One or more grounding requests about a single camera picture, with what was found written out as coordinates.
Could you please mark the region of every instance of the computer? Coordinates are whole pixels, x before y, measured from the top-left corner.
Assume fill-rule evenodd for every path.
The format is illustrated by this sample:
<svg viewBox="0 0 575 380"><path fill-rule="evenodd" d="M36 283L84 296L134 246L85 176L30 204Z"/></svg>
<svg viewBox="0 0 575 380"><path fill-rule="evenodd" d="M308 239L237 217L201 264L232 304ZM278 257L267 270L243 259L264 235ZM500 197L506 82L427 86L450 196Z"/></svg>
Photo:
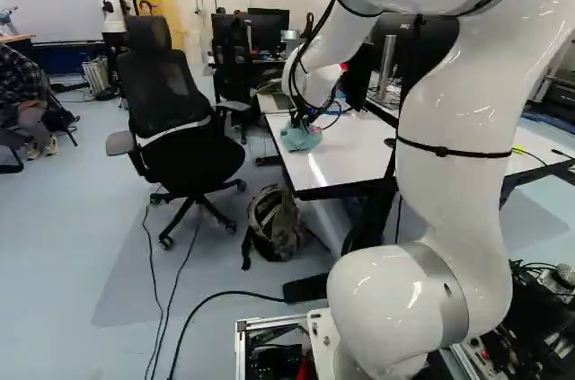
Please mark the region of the computer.
<svg viewBox="0 0 575 380"><path fill-rule="evenodd" d="M413 23L415 15L403 13L384 13L377 19L371 31L369 42L374 45L372 67L379 71L384 51L385 36L396 37L392 66L396 66L396 76L401 76L412 51ZM459 21L456 18L424 16L420 26L417 47L417 63L412 67L411 80L417 83L433 67L441 62L453 47L459 35Z"/></svg>
<svg viewBox="0 0 575 380"><path fill-rule="evenodd" d="M281 29L289 30L289 10L248 7L248 14L278 14L281 16Z"/></svg>
<svg viewBox="0 0 575 380"><path fill-rule="evenodd" d="M366 43L347 62L348 70L341 76L340 86L346 102L354 109L363 108L372 72L379 72L384 55L385 36L396 37L391 65L394 77L401 78L407 64L412 64L411 83L417 83L447 55L459 35L459 22L439 16L425 16L420 36L415 42L417 61L412 64L410 53L413 42L415 15L384 13L379 16Z"/></svg>
<svg viewBox="0 0 575 380"><path fill-rule="evenodd" d="M281 15L248 13L243 15L243 18L252 22L252 49L277 54L284 47L281 42L284 22Z"/></svg>

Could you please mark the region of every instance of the gray floor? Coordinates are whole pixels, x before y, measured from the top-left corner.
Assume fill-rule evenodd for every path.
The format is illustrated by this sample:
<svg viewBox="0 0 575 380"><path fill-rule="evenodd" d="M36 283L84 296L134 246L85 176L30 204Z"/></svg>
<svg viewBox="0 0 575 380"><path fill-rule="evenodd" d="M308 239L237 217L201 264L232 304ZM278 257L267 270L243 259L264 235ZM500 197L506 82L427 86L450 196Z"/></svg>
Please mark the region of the gray floor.
<svg viewBox="0 0 575 380"><path fill-rule="evenodd" d="M203 67L200 89L213 97ZM80 93L61 95L78 100ZM104 141L126 128L127 114L114 102L66 103L82 115L79 147L60 138L60 154L27 163L24 172L0 176L0 378L36 380L140 379L152 350L158 311L147 266L146 234L140 227L148 194L127 157L109 158ZM575 146L575 137L544 125L533 128ZM248 158L271 153L265 137L250 137ZM165 379L184 315L203 297L225 289L280 295L286 280L330 267L331 256L315 244L293 261L270 264L252 256L240 270L245 208L261 187L281 181L279 168L256 170L248 160L239 172L247 193L233 190L212 199L241 223L235 236L194 208L173 233L177 245L154 258L165 301L196 225L199 239L183 270L172 307L156 378ZM512 195L501 212L506 244L515 258L575 263L575 188L551 177ZM177 204L150 209L156 236ZM409 211L402 222L411 222ZM402 225L402 232L407 229ZM197 316L183 344L176 378L234 377L234 321L253 316L303 313L320 304L286 306L241 297L214 301Z"/></svg>

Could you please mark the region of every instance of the chair base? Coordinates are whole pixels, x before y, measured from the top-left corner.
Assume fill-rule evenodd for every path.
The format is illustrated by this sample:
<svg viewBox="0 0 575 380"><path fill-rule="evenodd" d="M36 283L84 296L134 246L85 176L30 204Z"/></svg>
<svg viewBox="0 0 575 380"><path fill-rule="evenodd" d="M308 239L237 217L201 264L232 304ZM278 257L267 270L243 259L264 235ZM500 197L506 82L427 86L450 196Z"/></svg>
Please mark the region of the chair base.
<svg viewBox="0 0 575 380"><path fill-rule="evenodd" d="M238 191L244 192L245 189L247 188L247 183L243 180L238 179L231 180L224 182L217 188L217 190L223 190L234 186L237 187ZM150 204L159 205L163 202L170 203L174 199L181 199L181 198L182 196L176 196L171 193L152 193L150 194ZM180 209L178 209L178 212L173 217L170 224L158 236L158 242L160 243L160 246L164 250L170 250L173 247L173 239L170 236L170 233L181 222L183 217L186 215L188 210L190 210L190 208L193 206L194 203L198 203L198 205L204 207L212 216L216 218L218 223L220 223L229 234L235 234L235 231L237 229L237 224L235 223L235 221L231 220L230 218L222 214L214 206L214 204L211 203L206 198L205 194L201 194L198 196L189 196L185 198L183 204L181 205Z"/></svg>

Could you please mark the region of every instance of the mesh chair back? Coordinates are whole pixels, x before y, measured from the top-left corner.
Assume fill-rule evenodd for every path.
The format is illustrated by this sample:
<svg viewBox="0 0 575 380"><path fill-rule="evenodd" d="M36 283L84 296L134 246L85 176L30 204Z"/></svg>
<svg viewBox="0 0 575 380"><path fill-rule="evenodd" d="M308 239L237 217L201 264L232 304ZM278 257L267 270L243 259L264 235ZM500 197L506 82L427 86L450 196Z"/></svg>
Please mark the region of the mesh chair back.
<svg viewBox="0 0 575 380"><path fill-rule="evenodd" d="M118 69L129 104L130 128L136 135L149 138L212 116L185 54L171 49L165 19L133 16L126 20L126 28L132 50L118 57Z"/></svg>

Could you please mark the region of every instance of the camouflage backpack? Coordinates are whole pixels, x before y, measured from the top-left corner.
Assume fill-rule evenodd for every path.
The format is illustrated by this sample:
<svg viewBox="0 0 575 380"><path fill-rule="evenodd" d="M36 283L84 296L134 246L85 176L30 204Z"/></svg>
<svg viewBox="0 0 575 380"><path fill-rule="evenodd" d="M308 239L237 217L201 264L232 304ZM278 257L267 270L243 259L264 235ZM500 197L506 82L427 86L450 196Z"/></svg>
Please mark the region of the camouflage backpack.
<svg viewBox="0 0 575 380"><path fill-rule="evenodd" d="M303 246L309 230L286 189L274 184L265 187L248 207L249 227L242 243L243 270L251 266L252 243L268 261L288 261Z"/></svg>

